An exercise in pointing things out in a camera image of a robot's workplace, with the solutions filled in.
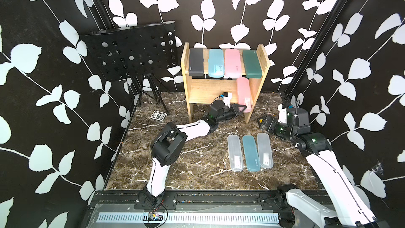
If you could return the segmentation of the clear frosted pencil case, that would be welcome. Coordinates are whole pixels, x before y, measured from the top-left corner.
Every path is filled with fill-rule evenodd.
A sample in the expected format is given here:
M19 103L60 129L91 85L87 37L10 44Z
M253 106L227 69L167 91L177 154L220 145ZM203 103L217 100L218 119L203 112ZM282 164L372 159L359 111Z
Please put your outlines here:
M267 133L257 134L257 147L261 168L270 169L274 166L270 136Z

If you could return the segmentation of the teal pencil case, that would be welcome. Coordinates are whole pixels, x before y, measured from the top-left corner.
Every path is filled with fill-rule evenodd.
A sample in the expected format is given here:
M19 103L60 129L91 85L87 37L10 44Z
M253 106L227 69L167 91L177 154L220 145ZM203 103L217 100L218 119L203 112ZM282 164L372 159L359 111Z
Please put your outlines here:
M246 166L250 172L258 172L261 169L259 155L255 138L252 135L245 135L242 138Z

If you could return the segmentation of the light blue pencil case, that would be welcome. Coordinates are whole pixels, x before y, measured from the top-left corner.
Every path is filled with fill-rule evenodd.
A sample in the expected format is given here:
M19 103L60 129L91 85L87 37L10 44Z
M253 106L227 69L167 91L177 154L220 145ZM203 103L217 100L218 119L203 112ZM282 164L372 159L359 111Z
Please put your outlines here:
M222 49L210 49L208 55L208 75L223 78L225 75L224 53Z

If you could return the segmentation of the black pencil case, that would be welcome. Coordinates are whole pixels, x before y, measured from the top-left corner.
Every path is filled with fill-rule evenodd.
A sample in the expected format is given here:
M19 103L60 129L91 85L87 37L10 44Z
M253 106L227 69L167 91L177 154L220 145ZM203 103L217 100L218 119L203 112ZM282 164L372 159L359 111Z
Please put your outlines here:
M204 51L201 48L190 49L189 75L192 77L202 77L204 75Z

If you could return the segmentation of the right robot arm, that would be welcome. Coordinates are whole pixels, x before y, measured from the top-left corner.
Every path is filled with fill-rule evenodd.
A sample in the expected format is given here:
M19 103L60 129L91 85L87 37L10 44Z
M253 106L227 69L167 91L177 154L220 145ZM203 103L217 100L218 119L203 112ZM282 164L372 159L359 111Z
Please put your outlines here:
M361 199L341 169L331 144L321 133L313 133L309 113L302 108L286 108L277 118L264 114L258 118L259 128L289 141L297 148L319 177L333 204L329 209L307 196L295 185L278 187L278 198L297 209L314 227L319 228L387 228Z

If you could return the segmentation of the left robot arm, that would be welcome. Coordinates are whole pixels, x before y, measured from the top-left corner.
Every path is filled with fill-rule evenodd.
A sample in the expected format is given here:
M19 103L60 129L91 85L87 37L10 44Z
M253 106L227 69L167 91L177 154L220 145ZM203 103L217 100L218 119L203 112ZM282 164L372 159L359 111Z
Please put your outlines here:
M215 100L209 111L196 122L186 125L167 123L150 145L153 166L143 189L146 200L153 206L161 204L170 166L178 159L187 141L213 133L220 122L236 118L246 109L244 104L226 105L222 100Z

